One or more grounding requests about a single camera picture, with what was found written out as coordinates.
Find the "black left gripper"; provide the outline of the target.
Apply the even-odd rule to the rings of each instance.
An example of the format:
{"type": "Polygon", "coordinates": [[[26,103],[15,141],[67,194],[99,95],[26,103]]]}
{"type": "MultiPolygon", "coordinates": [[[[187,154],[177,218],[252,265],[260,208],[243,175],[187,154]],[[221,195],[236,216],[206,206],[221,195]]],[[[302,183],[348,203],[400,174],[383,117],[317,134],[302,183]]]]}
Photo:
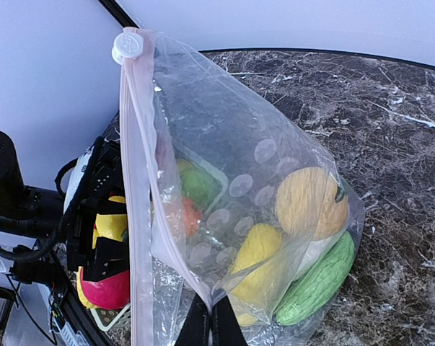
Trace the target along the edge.
{"type": "Polygon", "coordinates": [[[100,237],[92,242],[96,216],[124,216],[126,204],[105,198],[89,197],[79,205],[76,218],[67,232],[67,269],[76,272],[84,269],[87,281],[101,281],[129,269],[128,244],[100,237]]]}

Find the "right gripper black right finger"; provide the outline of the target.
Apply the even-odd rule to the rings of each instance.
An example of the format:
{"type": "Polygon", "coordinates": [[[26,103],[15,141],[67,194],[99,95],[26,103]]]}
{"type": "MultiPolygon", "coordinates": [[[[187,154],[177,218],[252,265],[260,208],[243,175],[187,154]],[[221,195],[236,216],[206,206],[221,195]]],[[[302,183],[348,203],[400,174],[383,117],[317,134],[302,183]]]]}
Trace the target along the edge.
{"type": "Polygon", "coordinates": [[[213,346],[247,346],[228,296],[212,308],[211,316],[213,346]]]}

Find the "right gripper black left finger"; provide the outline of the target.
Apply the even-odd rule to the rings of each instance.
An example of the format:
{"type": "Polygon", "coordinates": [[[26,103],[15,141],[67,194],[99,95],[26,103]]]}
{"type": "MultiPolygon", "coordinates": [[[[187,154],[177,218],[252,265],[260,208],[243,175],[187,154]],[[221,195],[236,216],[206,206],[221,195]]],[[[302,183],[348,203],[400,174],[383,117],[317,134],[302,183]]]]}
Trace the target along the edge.
{"type": "Polygon", "coordinates": [[[193,299],[175,346],[208,346],[210,315],[201,299],[193,299]]]}

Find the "yellow toy mango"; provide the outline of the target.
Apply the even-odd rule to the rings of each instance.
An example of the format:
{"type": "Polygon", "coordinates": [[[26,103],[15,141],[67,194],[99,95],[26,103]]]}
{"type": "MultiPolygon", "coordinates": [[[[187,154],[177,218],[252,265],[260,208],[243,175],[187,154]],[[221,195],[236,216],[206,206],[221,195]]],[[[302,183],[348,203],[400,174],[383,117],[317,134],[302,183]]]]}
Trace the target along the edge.
{"type": "Polygon", "coordinates": [[[241,327],[255,324],[266,316],[273,291],[273,265],[268,259],[279,251],[281,234],[266,223],[254,225],[248,232],[231,268],[231,274],[257,266],[229,294],[229,300],[241,327]]]}

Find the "red toy apple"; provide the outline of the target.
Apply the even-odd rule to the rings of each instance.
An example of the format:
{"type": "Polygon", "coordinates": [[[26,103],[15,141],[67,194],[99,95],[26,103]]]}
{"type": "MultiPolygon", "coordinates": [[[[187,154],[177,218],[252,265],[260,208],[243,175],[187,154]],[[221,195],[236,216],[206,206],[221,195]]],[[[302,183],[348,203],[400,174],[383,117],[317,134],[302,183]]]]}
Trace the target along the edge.
{"type": "Polygon", "coordinates": [[[82,290],[96,309],[121,309],[130,302],[130,271],[126,270],[99,282],[92,282],[84,280],[82,268],[82,290]]]}

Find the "green toy bitter gourd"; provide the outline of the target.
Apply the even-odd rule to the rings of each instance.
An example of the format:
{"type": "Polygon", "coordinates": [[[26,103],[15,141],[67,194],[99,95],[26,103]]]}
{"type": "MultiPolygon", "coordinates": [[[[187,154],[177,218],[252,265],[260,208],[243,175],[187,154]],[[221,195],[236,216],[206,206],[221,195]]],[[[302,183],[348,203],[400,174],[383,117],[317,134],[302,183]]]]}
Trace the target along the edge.
{"type": "Polygon", "coordinates": [[[355,258],[355,244],[344,232],[332,249],[285,293],[276,310],[276,321],[297,324],[321,309],[342,286],[355,258]]]}

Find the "clear dotted zip bag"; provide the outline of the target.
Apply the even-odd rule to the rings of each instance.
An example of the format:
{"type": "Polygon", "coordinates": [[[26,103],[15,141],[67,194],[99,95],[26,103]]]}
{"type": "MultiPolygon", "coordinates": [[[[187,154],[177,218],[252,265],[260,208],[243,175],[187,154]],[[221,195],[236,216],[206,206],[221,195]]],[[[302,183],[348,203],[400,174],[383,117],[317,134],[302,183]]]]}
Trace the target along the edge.
{"type": "Polygon", "coordinates": [[[132,344],[307,344],[364,227],[333,156],[162,33],[127,27],[112,56],[132,344]]]}

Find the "tan toy potato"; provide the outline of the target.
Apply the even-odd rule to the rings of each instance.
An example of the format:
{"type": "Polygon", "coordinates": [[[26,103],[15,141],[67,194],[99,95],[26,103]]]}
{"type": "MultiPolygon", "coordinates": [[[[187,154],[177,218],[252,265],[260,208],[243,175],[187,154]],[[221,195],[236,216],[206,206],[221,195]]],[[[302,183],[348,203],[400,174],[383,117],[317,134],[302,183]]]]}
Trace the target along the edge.
{"type": "Polygon", "coordinates": [[[293,236],[319,241],[336,235],[348,219],[348,197],[337,201],[338,183],[322,167],[290,173],[278,187],[276,216],[293,236]]]}

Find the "white toy bitter gourd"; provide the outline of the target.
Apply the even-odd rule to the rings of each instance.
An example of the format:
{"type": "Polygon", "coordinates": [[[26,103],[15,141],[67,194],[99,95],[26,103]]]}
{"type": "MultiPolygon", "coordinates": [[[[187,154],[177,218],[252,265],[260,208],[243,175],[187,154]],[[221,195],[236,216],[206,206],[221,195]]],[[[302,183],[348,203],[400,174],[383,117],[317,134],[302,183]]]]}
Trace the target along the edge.
{"type": "Polygon", "coordinates": [[[300,279],[317,261],[323,254],[330,248],[330,243],[333,238],[323,239],[319,241],[312,241],[307,247],[307,251],[299,265],[293,281],[300,279]]]}

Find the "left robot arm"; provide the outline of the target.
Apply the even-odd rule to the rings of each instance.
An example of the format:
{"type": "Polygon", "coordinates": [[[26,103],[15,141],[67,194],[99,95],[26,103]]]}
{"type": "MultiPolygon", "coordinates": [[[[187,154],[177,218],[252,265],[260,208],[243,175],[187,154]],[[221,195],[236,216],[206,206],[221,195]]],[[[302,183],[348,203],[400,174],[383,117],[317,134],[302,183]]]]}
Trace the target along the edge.
{"type": "Polygon", "coordinates": [[[84,269],[88,281],[99,282],[129,268],[128,243],[101,236],[92,238],[97,215],[120,216],[126,206],[111,201],[110,194],[123,191],[120,146],[115,141],[96,139],[76,192],[61,189],[61,179],[76,166],[70,161],[56,177],[56,190],[24,184],[11,138],[0,131],[0,231],[38,240],[36,250],[18,245],[0,257],[13,262],[13,279],[26,284],[52,286],[60,275],[48,253],[66,243],[69,270],[84,269]]]}

